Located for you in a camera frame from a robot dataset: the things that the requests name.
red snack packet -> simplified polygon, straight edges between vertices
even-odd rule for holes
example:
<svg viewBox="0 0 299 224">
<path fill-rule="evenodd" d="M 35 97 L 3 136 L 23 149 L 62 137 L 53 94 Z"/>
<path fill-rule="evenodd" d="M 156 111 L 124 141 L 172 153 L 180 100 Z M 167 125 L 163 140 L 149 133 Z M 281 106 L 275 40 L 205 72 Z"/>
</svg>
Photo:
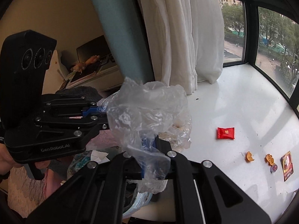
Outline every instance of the red snack packet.
<svg viewBox="0 0 299 224">
<path fill-rule="evenodd" d="M 217 139 L 235 139 L 235 128 L 217 128 Z"/>
</svg>

small purple round object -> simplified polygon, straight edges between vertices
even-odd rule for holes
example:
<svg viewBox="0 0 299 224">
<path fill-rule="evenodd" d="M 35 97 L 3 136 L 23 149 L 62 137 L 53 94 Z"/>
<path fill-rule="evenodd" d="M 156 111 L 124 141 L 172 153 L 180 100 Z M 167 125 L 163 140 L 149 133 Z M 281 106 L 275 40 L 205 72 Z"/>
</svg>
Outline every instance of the small purple round object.
<svg viewBox="0 0 299 224">
<path fill-rule="evenodd" d="M 270 171 L 272 173 L 275 173 L 277 169 L 278 169 L 278 166 L 276 164 L 274 164 L 273 166 L 271 166 Z"/>
</svg>

sheer curtain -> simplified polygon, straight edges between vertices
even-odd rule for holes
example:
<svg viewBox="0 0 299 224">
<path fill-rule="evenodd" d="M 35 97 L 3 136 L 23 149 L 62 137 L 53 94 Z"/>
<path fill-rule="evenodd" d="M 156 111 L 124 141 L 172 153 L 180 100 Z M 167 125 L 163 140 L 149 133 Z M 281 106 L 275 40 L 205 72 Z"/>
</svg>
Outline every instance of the sheer curtain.
<svg viewBox="0 0 299 224">
<path fill-rule="evenodd" d="M 219 0 L 141 0 L 141 6 L 157 81 L 180 84 L 192 94 L 197 82 L 219 78 L 224 51 Z"/>
</svg>

window pane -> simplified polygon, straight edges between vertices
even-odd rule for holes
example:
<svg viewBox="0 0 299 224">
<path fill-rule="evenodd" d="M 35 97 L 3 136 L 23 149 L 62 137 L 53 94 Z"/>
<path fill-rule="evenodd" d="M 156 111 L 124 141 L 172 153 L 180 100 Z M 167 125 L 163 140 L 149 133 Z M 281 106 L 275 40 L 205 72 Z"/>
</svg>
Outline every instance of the window pane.
<svg viewBox="0 0 299 224">
<path fill-rule="evenodd" d="M 238 0 L 226 0 L 222 6 L 224 20 L 224 63 L 242 60 L 244 46 L 243 4 Z"/>
<path fill-rule="evenodd" d="M 299 77 L 299 25 L 259 8 L 260 36 L 255 64 L 291 97 Z"/>
</svg>

window frame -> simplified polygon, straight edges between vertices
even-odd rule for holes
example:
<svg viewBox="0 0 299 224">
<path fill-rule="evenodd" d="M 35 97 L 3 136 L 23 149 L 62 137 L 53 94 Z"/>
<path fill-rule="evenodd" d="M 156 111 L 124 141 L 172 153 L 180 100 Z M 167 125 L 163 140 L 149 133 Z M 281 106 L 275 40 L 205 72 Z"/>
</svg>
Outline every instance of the window frame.
<svg viewBox="0 0 299 224">
<path fill-rule="evenodd" d="M 266 8 L 274 12 L 280 13 L 283 16 L 286 16 L 292 19 L 294 22 L 299 24 L 299 21 L 295 18 L 289 4 L 285 0 L 239 0 L 243 4 L 244 9 L 244 47 L 243 47 L 243 56 L 242 60 L 235 62 L 227 62 L 223 64 L 223 67 L 229 67 L 234 65 L 241 64 L 250 64 L 257 71 L 259 71 L 264 77 L 266 77 L 274 87 L 282 94 L 286 99 L 289 105 L 292 107 L 297 117 L 299 118 L 299 112 L 297 107 L 299 106 L 299 83 L 296 84 L 296 87 L 289 98 L 286 93 L 278 86 L 278 84 L 270 78 L 263 70 L 255 65 L 256 57 L 258 53 L 258 40 L 260 36 L 260 21 L 259 21 L 259 12 L 258 8 Z"/>
</svg>

